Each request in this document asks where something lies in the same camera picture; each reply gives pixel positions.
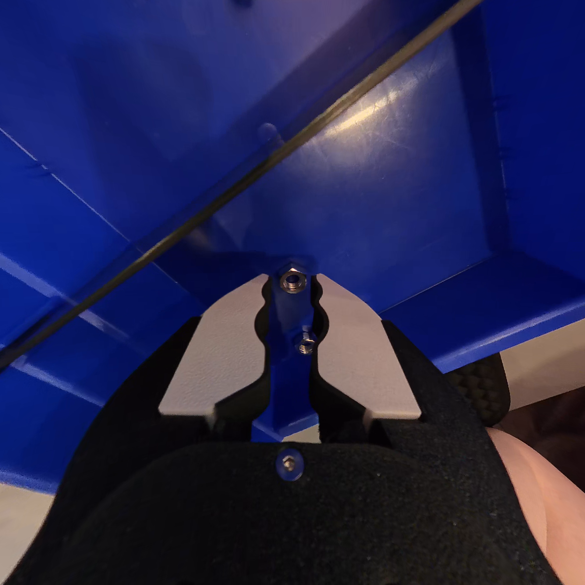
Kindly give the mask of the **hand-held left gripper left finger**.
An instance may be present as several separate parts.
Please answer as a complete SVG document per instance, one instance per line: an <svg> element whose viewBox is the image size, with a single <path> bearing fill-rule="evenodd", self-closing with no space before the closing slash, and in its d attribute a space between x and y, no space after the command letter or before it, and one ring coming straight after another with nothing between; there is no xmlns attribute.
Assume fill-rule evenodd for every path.
<svg viewBox="0 0 585 585"><path fill-rule="evenodd" d="M260 274L206 310L181 356L158 411L194 418L213 438L251 442L271 397L272 281Z"/></svg>

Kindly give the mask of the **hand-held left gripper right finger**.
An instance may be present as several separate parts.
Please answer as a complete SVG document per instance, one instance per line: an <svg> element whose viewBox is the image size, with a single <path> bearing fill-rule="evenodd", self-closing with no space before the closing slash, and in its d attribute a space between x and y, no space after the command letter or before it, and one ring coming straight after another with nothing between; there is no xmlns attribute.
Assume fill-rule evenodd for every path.
<svg viewBox="0 0 585 585"><path fill-rule="evenodd" d="M421 408L374 309L324 274L312 277L311 303L309 398L320 441L366 442L379 420L419 420Z"/></svg>

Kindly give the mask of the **blue plastic bin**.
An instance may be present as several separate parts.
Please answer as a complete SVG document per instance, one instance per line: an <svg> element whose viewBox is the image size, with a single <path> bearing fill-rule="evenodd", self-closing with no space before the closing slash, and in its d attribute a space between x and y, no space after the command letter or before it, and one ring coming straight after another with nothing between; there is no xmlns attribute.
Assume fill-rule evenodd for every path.
<svg viewBox="0 0 585 585"><path fill-rule="evenodd" d="M264 162L455 1L1 1L1 350ZM54 494L188 318L297 263L442 371L584 318L584 1L481 1L1 369L1 482Z"/></svg>

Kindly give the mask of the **person's right forearm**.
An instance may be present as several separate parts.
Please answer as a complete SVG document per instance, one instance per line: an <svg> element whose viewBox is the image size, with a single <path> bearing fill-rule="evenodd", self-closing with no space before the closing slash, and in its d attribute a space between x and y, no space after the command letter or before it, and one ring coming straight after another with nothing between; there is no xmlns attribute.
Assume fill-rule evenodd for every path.
<svg viewBox="0 0 585 585"><path fill-rule="evenodd" d="M584 492L536 450L487 429L528 526L563 584L584 584Z"/></svg>

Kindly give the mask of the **thin dark strip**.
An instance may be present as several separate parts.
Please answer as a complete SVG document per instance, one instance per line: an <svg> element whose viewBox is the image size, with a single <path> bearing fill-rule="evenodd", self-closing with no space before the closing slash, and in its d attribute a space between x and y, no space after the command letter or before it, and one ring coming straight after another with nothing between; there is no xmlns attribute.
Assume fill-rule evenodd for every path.
<svg viewBox="0 0 585 585"><path fill-rule="evenodd" d="M404 46L391 55L385 62L381 63L376 69L371 70L368 75L363 77L345 94L341 95L326 110L322 111L309 124L300 129L290 140L283 142L278 148L270 150L269 154L265 158L262 158L258 165L251 168L237 181L231 183L231 185L216 195L206 206L200 208L196 214L190 216L183 224L166 235L165 238L159 240L132 264L125 267L112 279L105 282L100 288L93 291L92 294L86 296L79 303L74 302L72 308L61 314L58 318L50 321L48 325L42 329L35 330L33 335L26 337L18 346L10 346L8 349L2 350L1 372L4 372L6 368L16 362L20 357L29 353L33 348L43 343L61 328L89 310L143 268L154 263L162 254L166 253L191 232L207 222L217 211L225 207L240 193L248 189L267 174L267 172L290 157L320 131L332 124L333 121L339 118L342 113L346 112L359 99L419 54L448 29L456 25L457 22L461 21L479 4L481 4L481 1L457 1L454 3L426 28L422 29L420 33L408 40Z"/></svg>

